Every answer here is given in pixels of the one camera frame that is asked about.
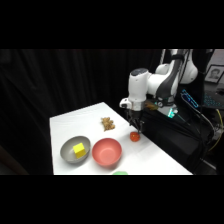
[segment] orange ball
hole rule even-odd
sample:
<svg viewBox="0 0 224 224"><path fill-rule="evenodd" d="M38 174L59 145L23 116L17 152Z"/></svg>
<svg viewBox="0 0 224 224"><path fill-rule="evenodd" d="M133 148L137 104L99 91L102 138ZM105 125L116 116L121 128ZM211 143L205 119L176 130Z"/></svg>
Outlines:
<svg viewBox="0 0 224 224"><path fill-rule="evenodd" d="M131 132L130 139L133 142L138 142L140 140L140 135L137 132Z"/></svg>

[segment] white tabletop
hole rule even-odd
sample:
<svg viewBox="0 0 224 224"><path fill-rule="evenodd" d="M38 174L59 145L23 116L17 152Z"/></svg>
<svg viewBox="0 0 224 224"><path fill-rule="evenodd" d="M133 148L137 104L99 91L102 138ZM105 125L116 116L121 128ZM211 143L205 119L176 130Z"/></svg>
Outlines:
<svg viewBox="0 0 224 224"><path fill-rule="evenodd" d="M104 132L101 118L110 117L116 128ZM126 171L129 175L192 175L143 134L139 142L130 140L136 131L105 103L50 118L53 169L55 175L111 175ZM91 149L103 138L116 139L122 146L122 157L113 170L99 166L92 158L81 164L69 164L60 156L63 144L75 136L86 136Z"/></svg>

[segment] black background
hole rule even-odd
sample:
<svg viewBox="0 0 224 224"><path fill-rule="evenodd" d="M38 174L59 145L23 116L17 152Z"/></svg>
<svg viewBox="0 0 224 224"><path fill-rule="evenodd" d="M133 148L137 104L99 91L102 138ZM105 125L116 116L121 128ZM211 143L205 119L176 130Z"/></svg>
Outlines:
<svg viewBox="0 0 224 224"><path fill-rule="evenodd" d="M49 118L105 102L120 115L132 70L155 72L161 49L1 49L0 145L29 174L53 174ZM203 71L205 49L193 60ZM170 56L166 54L165 63ZM202 75L190 85L199 95Z"/></svg>

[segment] pink bowl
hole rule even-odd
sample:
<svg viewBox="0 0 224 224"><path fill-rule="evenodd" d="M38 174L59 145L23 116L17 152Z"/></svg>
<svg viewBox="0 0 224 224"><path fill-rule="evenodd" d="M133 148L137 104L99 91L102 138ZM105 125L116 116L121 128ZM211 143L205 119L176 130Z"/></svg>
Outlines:
<svg viewBox="0 0 224 224"><path fill-rule="evenodd" d="M98 141L92 149L93 159L101 166L114 165L121 158L122 148L118 141L105 138Z"/></svg>

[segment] yellow sponge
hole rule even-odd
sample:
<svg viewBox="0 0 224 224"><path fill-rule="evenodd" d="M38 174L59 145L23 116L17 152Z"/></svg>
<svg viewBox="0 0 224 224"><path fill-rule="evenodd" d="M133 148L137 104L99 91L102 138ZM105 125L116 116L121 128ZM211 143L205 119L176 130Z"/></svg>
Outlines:
<svg viewBox="0 0 224 224"><path fill-rule="evenodd" d="M86 155L86 150L85 150L82 143L73 146L73 149L74 149L74 152L75 152L75 155L76 155L77 159Z"/></svg>

